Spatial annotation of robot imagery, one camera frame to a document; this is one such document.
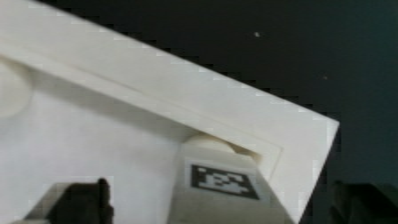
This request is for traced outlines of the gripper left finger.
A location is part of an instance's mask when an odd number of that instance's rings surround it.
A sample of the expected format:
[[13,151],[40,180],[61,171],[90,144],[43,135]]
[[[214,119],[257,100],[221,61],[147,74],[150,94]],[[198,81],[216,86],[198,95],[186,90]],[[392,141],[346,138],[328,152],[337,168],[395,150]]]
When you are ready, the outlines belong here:
[[115,224],[111,184],[56,183],[22,220],[26,224]]

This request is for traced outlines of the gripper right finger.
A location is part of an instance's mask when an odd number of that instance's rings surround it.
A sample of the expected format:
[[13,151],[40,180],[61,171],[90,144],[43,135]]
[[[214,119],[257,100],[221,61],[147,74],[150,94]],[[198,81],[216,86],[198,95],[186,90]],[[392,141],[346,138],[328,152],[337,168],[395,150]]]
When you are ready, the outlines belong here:
[[398,224],[398,187],[338,181],[328,224]]

